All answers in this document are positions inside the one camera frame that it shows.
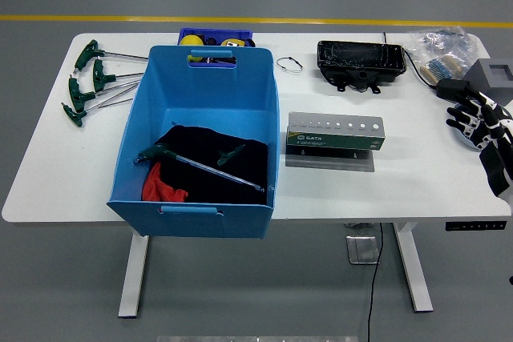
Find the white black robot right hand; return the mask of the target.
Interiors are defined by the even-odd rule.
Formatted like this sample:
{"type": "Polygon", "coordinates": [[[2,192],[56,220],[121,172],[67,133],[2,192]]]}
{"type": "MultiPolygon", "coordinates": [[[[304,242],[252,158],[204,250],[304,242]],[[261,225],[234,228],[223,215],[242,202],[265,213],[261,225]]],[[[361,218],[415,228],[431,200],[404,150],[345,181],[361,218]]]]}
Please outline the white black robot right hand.
{"type": "Polygon", "coordinates": [[[449,107],[446,124],[479,151],[488,184],[496,197],[512,205],[512,114],[484,93],[466,86],[449,107]]]}

